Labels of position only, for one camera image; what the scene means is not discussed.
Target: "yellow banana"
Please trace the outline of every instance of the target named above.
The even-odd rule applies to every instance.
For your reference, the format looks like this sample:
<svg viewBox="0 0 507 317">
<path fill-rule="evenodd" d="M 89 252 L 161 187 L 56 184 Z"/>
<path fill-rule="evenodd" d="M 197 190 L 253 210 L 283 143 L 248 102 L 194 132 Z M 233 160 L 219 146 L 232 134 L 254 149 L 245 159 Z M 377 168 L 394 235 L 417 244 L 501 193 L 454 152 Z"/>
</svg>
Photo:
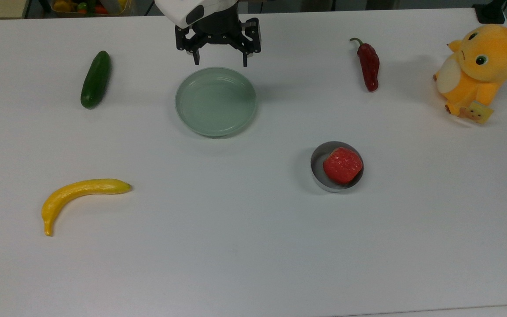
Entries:
<svg viewBox="0 0 507 317">
<path fill-rule="evenodd" d="M 70 201 L 85 195 L 93 195 L 96 193 L 125 193 L 129 192 L 131 189 L 132 187 L 130 184 L 112 178 L 89 179 L 87 181 L 65 185 L 52 193 L 42 206 L 44 233 L 47 236 L 52 236 L 54 220 L 56 220 L 62 208 Z"/>
</svg>

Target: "red fruit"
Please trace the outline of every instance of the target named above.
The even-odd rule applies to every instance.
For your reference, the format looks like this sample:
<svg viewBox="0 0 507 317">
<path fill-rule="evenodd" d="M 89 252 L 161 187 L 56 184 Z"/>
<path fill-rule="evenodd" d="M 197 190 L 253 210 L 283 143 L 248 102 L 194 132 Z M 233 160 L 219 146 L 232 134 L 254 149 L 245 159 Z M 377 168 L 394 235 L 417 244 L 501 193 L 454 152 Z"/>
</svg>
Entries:
<svg viewBox="0 0 507 317">
<path fill-rule="evenodd" d="M 95 6 L 95 13 L 97 13 L 97 14 L 109 14 L 107 12 L 107 9 L 105 9 L 104 6 L 99 6 L 99 5 Z"/>
<path fill-rule="evenodd" d="M 357 153 L 339 147 L 324 161 L 323 166 L 328 178 L 337 184 L 345 185 L 361 171 L 363 162 Z"/>
</svg>

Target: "red vegetable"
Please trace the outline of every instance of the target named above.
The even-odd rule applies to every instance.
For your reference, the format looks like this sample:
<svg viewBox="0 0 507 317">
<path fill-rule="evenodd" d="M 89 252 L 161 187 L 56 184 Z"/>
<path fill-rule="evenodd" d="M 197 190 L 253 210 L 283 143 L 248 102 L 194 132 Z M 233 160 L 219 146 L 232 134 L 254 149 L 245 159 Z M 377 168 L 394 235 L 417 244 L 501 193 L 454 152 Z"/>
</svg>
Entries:
<svg viewBox="0 0 507 317">
<path fill-rule="evenodd" d="M 95 6 L 95 13 L 96 14 L 109 14 L 109 12 L 107 12 L 107 9 L 105 9 L 104 6 L 100 6 L 100 5 Z"/>
<path fill-rule="evenodd" d="M 349 40 L 356 40 L 360 43 L 360 48 L 357 50 L 357 56 L 360 57 L 365 86 L 369 92 L 374 92 L 378 88 L 378 67 L 380 64 L 377 52 L 375 52 L 375 49 L 371 45 L 362 42 L 356 37 L 350 38 Z"/>
<path fill-rule="evenodd" d="M 337 184 L 345 185 L 361 171 L 363 162 L 357 153 L 339 147 L 324 161 L 323 167 L 328 178 Z"/>
</svg>

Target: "red chili pepper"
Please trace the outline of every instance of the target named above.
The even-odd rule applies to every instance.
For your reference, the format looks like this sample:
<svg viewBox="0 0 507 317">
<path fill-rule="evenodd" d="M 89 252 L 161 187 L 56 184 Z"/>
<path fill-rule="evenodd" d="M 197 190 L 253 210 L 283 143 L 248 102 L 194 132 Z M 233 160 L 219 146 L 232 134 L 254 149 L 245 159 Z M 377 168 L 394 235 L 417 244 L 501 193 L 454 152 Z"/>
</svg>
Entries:
<svg viewBox="0 0 507 317">
<path fill-rule="evenodd" d="M 363 71 L 365 86 L 369 92 L 374 92 L 378 88 L 379 61 L 377 52 L 375 52 L 375 49 L 371 45 L 362 42 L 356 37 L 350 38 L 349 40 L 356 40 L 360 43 L 360 48 L 357 50 L 357 56 L 360 57 L 361 70 Z"/>
</svg>

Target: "yellow vegetable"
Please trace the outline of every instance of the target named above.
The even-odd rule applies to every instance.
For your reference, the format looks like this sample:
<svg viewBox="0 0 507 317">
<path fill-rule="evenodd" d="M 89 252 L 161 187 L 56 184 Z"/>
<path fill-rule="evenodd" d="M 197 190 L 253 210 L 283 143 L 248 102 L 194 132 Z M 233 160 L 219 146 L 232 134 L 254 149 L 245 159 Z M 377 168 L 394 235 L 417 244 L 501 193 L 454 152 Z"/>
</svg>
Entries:
<svg viewBox="0 0 507 317">
<path fill-rule="evenodd" d="M 54 10 L 58 12 L 71 12 L 72 6 L 64 0 L 58 0 L 54 3 Z"/>
<path fill-rule="evenodd" d="M 70 201 L 86 195 L 97 193 L 117 194 L 129 192 L 132 189 L 130 184 L 119 181 L 118 179 L 103 178 L 89 179 L 66 185 L 48 197 L 42 206 L 42 220 L 44 220 L 44 233 L 52 236 L 52 227 L 54 220 L 62 211 L 62 208 Z"/>
</svg>

